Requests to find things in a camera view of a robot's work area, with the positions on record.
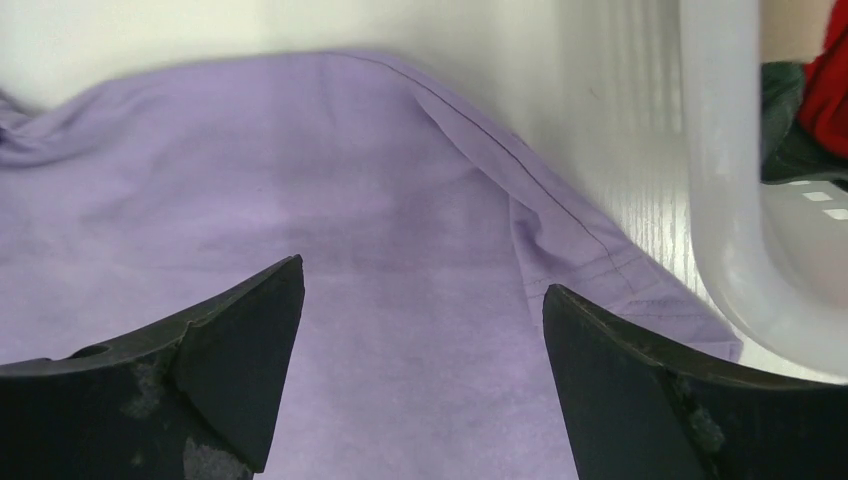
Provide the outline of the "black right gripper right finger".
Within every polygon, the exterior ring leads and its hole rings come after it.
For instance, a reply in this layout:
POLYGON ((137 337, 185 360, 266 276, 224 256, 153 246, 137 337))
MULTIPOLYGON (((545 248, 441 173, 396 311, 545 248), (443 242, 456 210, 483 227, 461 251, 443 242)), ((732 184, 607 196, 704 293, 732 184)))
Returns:
POLYGON ((583 479, 843 479, 847 389, 725 361, 561 285, 544 340, 583 479))

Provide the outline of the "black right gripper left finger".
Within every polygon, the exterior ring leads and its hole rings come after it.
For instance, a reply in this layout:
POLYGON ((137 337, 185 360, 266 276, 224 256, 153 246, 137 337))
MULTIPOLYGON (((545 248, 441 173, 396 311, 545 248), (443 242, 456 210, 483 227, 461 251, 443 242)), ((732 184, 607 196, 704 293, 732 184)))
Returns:
POLYGON ((267 464, 303 260, 58 360, 1 369, 5 479, 250 479, 267 464))

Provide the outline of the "lavender purple t-shirt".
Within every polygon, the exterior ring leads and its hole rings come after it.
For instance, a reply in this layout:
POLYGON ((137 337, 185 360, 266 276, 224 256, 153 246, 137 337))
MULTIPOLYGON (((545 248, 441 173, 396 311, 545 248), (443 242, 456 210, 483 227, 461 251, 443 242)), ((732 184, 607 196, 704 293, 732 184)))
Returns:
POLYGON ((541 333, 565 285, 742 344, 510 131, 389 58, 286 54, 1 105, 1 359, 63 356, 293 254, 272 479, 573 479, 541 333))

